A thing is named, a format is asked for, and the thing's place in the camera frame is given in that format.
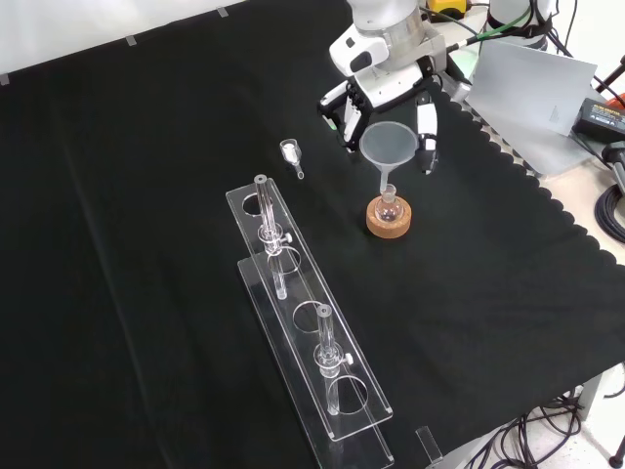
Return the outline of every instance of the cable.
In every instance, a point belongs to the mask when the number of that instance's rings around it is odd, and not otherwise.
[[[554,15],[551,15],[551,18],[555,18],[557,15],[560,14],[560,0],[556,0],[556,13]],[[558,33],[558,30],[556,29],[556,27],[552,27],[552,31],[556,34],[556,37],[558,38],[558,40],[560,40],[560,34]],[[559,56],[560,55],[560,49],[556,48],[556,55]]]
[[[607,169],[612,169],[606,162],[605,160],[596,152],[593,150],[593,148],[590,146],[590,144],[586,141],[586,139],[584,139],[584,137],[582,137],[581,135],[577,134],[575,131],[570,132],[570,137],[573,139],[573,142],[575,142],[577,145],[579,145],[582,149],[584,149],[585,151],[587,151],[588,153],[590,153],[592,156],[594,156],[596,159],[598,159],[603,166],[605,166]]]
[[[504,32],[507,29],[510,29],[515,24],[523,21],[525,19],[525,17],[527,17],[527,15],[529,15],[529,20],[531,21],[532,10],[533,10],[533,4],[530,3],[529,4],[529,8],[527,10],[525,10],[525,12],[520,17],[518,17],[516,20],[514,20],[512,22],[509,22],[508,24],[504,24],[503,26],[499,26],[499,27],[497,27],[495,29],[492,29],[490,31],[487,31],[487,32],[485,32],[483,34],[478,34],[478,40],[481,40],[481,39],[486,38],[486,37],[493,36],[493,35],[498,34],[500,32]]]
[[[537,469],[539,464],[542,464],[551,456],[553,456],[558,450],[560,450],[566,442],[575,435],[578,435],[581,432],[581,418],[579,417],[578,411],[581,406],[578,403],[578,398],[574,397],[574,392],[571,391],[570,395],[560,396],[559,398],[550,401],[549,403],[538,407],[542,412],[542,416],[529,418],[529,414],[525,413],[519,418],[516,418],[509,424],[500,428],[497,433],[488,441],[488,443],[471,459],[465,469],[484,469],[488,462],[488,457],[493,451],[495,447],[495,443],[499,435],[501,436],[499,442],[499,449],[501,450],[501,454],[503,455],[503,459],[497,461],[494,465],[491,466],[491,469],[503,469],[507,467],[516,467],[521,469]],[[546,408],[559,410],[554,413],[547,413]],[[570,421],[568,423],[567,429],[562,429],[556,425],[552,419],[554,417],[560,415],[570,415]],[[527,425],[532,422],[547,420],[547,422],[560,434],[564,436],[564,438],[547,454],[542,456],[539,459],[536,459],[534,454],[529,447],[529,442],[527,438]],[[518,431],[518,445],[521,450],[521,459],[516,459],[510,456],[506,452],[504,443],[508,438],[508,435],[517,428]]]
[[[621,197],[621,189],[616,184],[605,191],[595,204],[595,219],[610,237],[625,243],[625,228],[614,217],[616,205]]]
[[[605,399],[614,399],[614,398],[618,398],[619,396],[625,394],[625,386],[623,386],[623,388],[616,394],[608,394],[606,396],[604,396]]]
[[[566,49],[566,46],[564,46],[564,44],[560,41],[560,39],[558,39],[551,31],[549,31],[547,33],[547,37],[549,38],[549,40],[551,42],[554,43],[554,45],[560,49],[567,57],[571,57],[573,58],[573,55],[568,52],[568,49]],[[593,77],[595,79],[595,81],[597,81],[600,85],[604,86],[604,88],[610,92],[612,95],[614,95],[614,98],[616,98],[616,100],[622,104],[625,107],[625,100],[623,100],[623,98],[621,98],[614,90],[612,90],[609,86],[607,86],[605,84],[605,82],[603,80],[601,80],[599,77],[597,77],[597,75],[595,75]]]
[[[478,34],[477,36],[471,37],[465,41],[452,44],[451,46],[447,47],[447,54],[451,54],[452,52],[457,51],[458,49],[461,49],[466,46],[471,46],[472,44],[476,44],[478,42],[489,41],[492,39],[501,39],[502,37],[508,37],[508,36],[517,34],[519,32],[526,31],[534,17],[534,12],[538,8],[536,2],[537,0],[529,0],[529,8],[516,20],[509,22],[508,24],[504,24],[503,26],[500,26],[496,30],[487,31],[487,32]],[[522,19],[525,18],[526,16],[527,16],[527,21],[525,22],[523,26],[521,26],[519,29],[515,28],[512,31],[509,30],[515,24],[518,24],[520,21],[522,21]]]
[[[566,40],[564,41],[564,46],[568,47],[568,38],[570,37],[570,31],[573,29],[573,24],[575,23],[575,17],[577,16],[577,0],[575,0],[575,6],[573,7],[573,16],[570,19],[570,23],[568,24],[568,33],[566,34]]]
[[[479,33],[478,33],[477,31],[475,31],[472,27],[467,26],[467,25],[466,25],[466,24],[464,24],[463,22],[458,21],[458,20],[456,20],[456,19],[452,18],[451,16],[446,15],[445,13],[435,12],[434,10],[430,10],[429,8],[425,8],[425,7],[420,7],[420,8],[421,8],[421,11],[422,11],[422,12],[426,12],[426,13],[427,13],[427,14],[429,14],[429,15],[434,15],[434,16],[436,16],[436,17],[441,17],[441,18],[443,18],[444,20],[455,22],[455,23],[456,23],[456,24],[458,24],[459,26],[462,26],[462,27],[464,27],[465,29],[467,29],[467,30],[468,30],[469,32],[471,32],[474,36],[477,36],[477,35],[479,34]]]

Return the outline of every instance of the test tube rack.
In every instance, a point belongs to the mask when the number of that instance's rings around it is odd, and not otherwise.
[[[274,181],[226,194],[250,257],[238,269],[317,463],[380,469],[393,410]]]

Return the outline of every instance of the black tablecloth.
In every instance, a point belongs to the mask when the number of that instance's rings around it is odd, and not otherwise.
[[[366,232],[378,172],[314,108],[342,79],[343,2],[228,10],[0,89],[3,467],[164,467],[154,431],[177,468],[313,466],[236,271],[225,193],[258,173],[395,410],[396,467],[427,463],[422,425],[447,452],[623,360],[625,272],[436,87],[437,172],[391,176],[413,226]]]

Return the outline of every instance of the black power adapter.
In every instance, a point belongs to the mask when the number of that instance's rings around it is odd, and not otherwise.
[[[625,111],[587,99],[573,130],[604,144],[625,141]]]

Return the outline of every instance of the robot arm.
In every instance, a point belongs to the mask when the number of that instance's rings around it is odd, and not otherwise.
[[[497,17],[510,22],[520,15],[519,11],[527,10],[530,1],[538,5],[532,21],[540,24],[541,17],[549,17],[554,0],[491,0],[489,21]],[[417,160],[429,173],[437,161],[437,113],[424,85],[433,75],[445,72],[452,81],[460,82],[458,96],[452,96],[459,99],[466,96],[471,84],[447,59],[444,38],[429,22],[421,20],[419,0],[348,2],[354,24],[330,47],[332,61],[347,80],[323,97],[317,105],[319,113],[339,132],[342,145],[356,151],[373,113],[416,98],[415,131],[422,146]]]

